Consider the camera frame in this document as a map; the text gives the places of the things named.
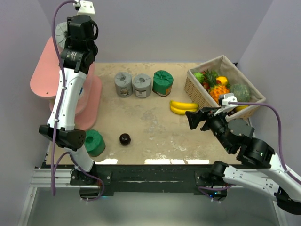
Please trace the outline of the grey roll front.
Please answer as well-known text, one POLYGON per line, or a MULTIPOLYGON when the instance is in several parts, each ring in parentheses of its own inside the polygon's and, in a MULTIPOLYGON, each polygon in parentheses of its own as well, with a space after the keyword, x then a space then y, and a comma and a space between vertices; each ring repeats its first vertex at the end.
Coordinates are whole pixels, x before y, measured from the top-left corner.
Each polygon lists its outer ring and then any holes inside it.
POLYGON ((55 39, 60 50, 64 49, 65 41, 68 36, 67 22, 59 23, 55 28, 55 39))

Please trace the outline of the grey roll with barcode label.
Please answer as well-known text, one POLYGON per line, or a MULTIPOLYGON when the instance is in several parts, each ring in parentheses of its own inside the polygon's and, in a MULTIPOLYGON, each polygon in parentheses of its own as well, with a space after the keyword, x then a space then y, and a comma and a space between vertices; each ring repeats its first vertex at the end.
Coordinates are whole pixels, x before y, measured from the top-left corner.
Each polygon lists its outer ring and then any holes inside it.
POLYGON ((151 94, 152 79, 150 76, 141 73, 134 77, 132 84, 136 97, 147 98, 151 94))

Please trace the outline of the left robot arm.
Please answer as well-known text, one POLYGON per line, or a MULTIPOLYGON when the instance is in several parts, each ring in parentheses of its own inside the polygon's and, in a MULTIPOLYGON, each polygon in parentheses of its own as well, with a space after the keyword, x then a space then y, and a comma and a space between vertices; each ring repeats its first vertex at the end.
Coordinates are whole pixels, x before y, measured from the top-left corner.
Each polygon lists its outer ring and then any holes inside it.
POLYGON ((52 113, 39 133, 71 154, 83 171, 81 180, 87 185, 97 181, 97 172, 92 170, 94 161, 85 147, 85 132, 75 128, 76 107, 79 93, 87 78, 89 68, 95 61, 98 49, 95 39, 98 27, 88 15, 67 18, 67 39, 60 54, 60 77, 52 113))

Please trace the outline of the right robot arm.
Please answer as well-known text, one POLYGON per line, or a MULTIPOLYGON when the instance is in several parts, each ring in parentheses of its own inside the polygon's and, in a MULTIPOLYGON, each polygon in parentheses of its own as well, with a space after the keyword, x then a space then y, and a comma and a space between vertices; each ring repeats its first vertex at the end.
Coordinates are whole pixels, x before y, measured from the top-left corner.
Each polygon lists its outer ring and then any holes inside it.
POLYGON ((235 154, 244 166, 264 173, 267 178, 244 173, 221 161, 215 161, 210 171, 201 178, 215 185, 222 182, 242 186, 266 195, 277 202, 282 210, 300 215, 301 186, 289 175, 289 168, 265 141, 253 136, 254 128, 243 119, 226 121, 225 113, 217 108, 205 107, 198 112, 185 113, 190 129, 204 122, 201 131, 212 131, 228 154, 235 154))

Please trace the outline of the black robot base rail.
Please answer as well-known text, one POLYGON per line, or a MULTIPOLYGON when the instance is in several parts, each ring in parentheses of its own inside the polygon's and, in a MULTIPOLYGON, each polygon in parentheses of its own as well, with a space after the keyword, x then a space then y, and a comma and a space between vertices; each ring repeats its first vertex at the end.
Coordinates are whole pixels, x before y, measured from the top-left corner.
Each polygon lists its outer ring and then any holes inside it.
MULTIPOLYGON (((97 165, 95 178, 104 182, 103 196, 115 193, 193 193, 199 187, 225 185, 206 179, 210 165, 97 165)), ((79 188, 81 198, 95 198, 101 187, 96 179, 67 166, 55 173, 57 187, 79 188)))

